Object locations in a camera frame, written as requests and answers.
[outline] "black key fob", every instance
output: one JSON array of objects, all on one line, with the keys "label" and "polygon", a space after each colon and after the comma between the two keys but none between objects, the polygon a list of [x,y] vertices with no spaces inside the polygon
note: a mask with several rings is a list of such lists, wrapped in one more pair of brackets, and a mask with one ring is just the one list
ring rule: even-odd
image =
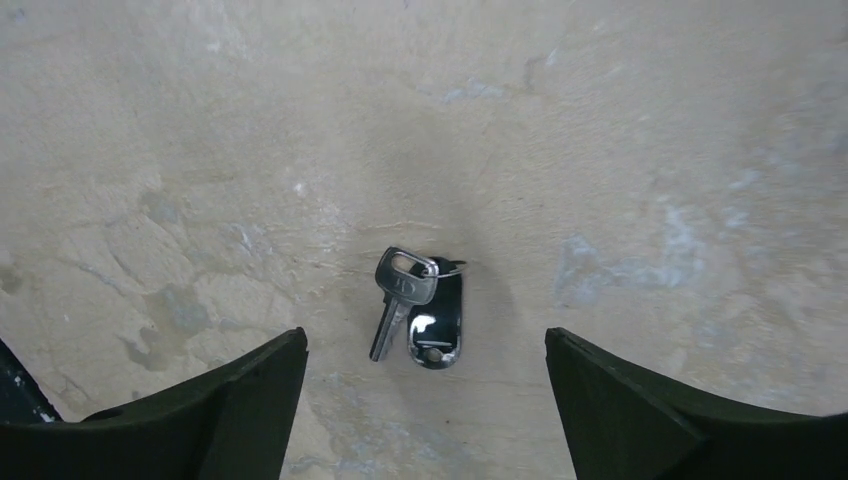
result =
[{"label": "black key fob", "polygon": [[[459,359],[462,347],[462,274],[460,265],[442,257],[431,257],[439,263],[439,282],[430,303],[412,307],[407,320],[409,354],[418,365],[431,370],[448,368]],[[419,275],[423,267],[416,265],[410,273]]]}]

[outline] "metal key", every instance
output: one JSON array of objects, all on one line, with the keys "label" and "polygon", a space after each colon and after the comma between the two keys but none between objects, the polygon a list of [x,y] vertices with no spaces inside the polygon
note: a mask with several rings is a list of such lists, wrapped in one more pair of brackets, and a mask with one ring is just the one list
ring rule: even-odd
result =
[{"label": "metal key", "polygon": [[[397,257],[423,265],[424,274],[413,275],[409,271],[396,267],[394,262]],[[386,308],[383,310],[380,327],[371,345],[372,361],[379,362],[386,357],[398,328],[406,321],[412,307],[430,303],[436,294],[438,276],[439,264],[435,260],[398,247],[389,247],[383,253],[383,258],[380,259],[377,271],[374,273],[374,280],[386,292],[383,299],[386,302]]]}]

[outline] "stained concrete surface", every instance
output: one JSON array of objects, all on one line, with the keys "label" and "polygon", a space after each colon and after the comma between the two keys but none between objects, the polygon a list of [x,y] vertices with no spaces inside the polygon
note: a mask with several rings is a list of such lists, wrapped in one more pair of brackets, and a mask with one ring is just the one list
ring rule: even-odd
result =
[{"label": "stained concrete surface", "polygon": [[[848,408],[837,0],[0,5],[0,335],[66,418],[296,325],[284,478],[574,478],[549,326]],[[448,371],[368,360],[391,244],[470,261]]]}]

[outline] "key fob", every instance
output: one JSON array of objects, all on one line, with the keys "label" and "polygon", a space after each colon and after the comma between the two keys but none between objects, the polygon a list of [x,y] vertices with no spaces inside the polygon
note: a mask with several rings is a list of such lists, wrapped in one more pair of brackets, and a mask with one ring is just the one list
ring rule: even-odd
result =
[{"label": "key fob", "polygon": [[[432,259],[438,262],[442,276],[430,303],[412,307],[407,320],[407,343],[415,363],[441,370],[456,363],[462,346],[462,275],[458,273],[458,263],[464,262]],[[423,268],[416,265],[410,273],[421,274]]]}]

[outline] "key head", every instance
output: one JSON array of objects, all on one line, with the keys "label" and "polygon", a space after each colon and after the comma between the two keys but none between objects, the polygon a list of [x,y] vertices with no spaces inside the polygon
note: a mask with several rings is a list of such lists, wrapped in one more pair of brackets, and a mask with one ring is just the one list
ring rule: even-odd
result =
[{"label": "key head", "polygon": [[[423,273],[413,274],[402,268],[398,263],[403,261],[412,262],[413,270]],[[398,247],[389,247],[377,265],[374,280],[380,288],[400,302],[426,305],[436,294],[438,275],[439,264],[435,260]]]}]

